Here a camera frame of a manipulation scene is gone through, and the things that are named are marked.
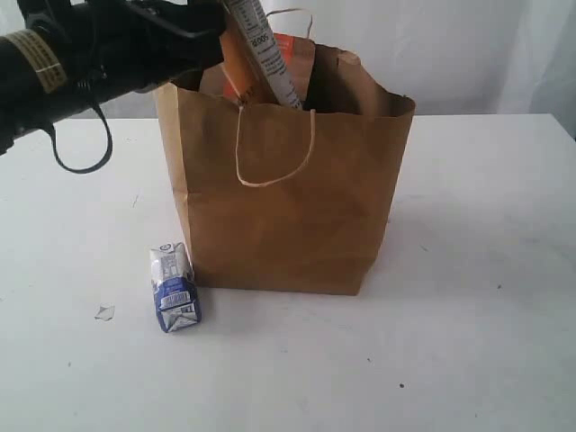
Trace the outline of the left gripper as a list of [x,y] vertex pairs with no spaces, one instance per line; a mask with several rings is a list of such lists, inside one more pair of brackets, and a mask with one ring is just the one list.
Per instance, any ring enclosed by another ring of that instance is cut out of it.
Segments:
[[20,102],[107,102],[222,62],[218,2],[20,1]]

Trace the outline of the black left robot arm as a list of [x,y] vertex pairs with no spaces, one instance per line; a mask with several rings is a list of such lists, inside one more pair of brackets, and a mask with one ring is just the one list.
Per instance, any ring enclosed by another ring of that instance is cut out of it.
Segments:
[[1,150],[126,94],[222,62],[216,1],[21,1],[1,38]]

